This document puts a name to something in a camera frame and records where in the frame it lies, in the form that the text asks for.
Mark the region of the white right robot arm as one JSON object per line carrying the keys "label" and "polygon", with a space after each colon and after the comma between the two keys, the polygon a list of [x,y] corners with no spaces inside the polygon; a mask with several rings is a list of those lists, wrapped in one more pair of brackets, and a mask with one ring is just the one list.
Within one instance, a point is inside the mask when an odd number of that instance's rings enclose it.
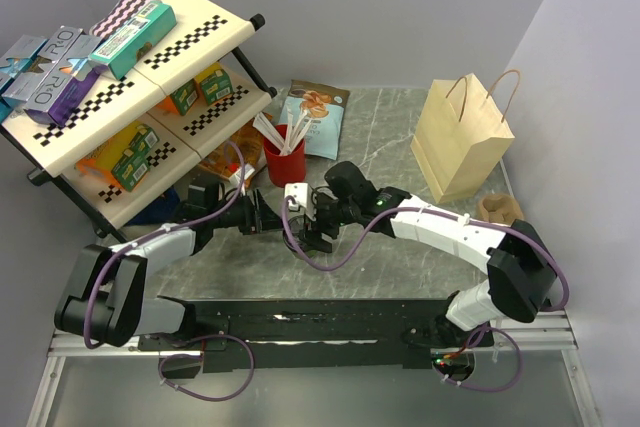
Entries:
{"label": "white right robot arm", "polygon": [[455,293],[437,320],[438,337],[459,345],[471,331],[499,317],[531,323],[540,312],[565,307],[569,286],[564,273],[531,224],[489,223],[435,207],[395,188],[377,189],[349,161],[324,176],[327,191],[306,183],[285,188],[283,214],[296,212],[298,232],[288,221],[284,237],[291,250],[329,253],[343,226],[358,224],[364,233],[419,242],[476,267],[485,280]]}

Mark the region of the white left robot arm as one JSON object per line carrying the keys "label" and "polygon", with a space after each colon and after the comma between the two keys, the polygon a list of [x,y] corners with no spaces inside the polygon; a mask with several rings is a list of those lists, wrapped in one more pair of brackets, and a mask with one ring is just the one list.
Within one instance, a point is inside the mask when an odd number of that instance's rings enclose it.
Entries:
{"label": "white left robot arm", "polygon": [[281,229],[259,191],[225,195],[220,182],[193,183],[168,223],[133,241],[88,245],[79,253],[54,314],[56,329],[83,337],[90,349],[121,347],[135,336],[159,335],[177,349],[198,334],[195,306],[177,298],[145,298],[147,279],[195,255],[217,229],[244,235]]}

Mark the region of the black plastic cup lid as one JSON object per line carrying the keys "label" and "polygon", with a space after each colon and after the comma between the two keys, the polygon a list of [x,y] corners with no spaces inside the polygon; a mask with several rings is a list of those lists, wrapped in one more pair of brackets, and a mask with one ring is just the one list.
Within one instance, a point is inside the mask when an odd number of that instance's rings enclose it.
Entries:
{"label": "black plastic cup lid", "polygon": [[[304,226],[305,226],[305,216],[304,215],[297,215],[297,216],[290,217],[288,219],[288,225],[289,225],[289,228],[291,230],[292,237],[294,238],[294,240],[297,243],[297,245],[303,251],[306,251],[307,250],[307,246],[304,243],[304,239],[303,239],[303,236],[302,236],[302,233],[304,231]],[[290,250],[294,251],[293,244],[290,242],[289,236],[286,234],[285,231],[282,232],[282,236],[283,236],[284,244]]]}

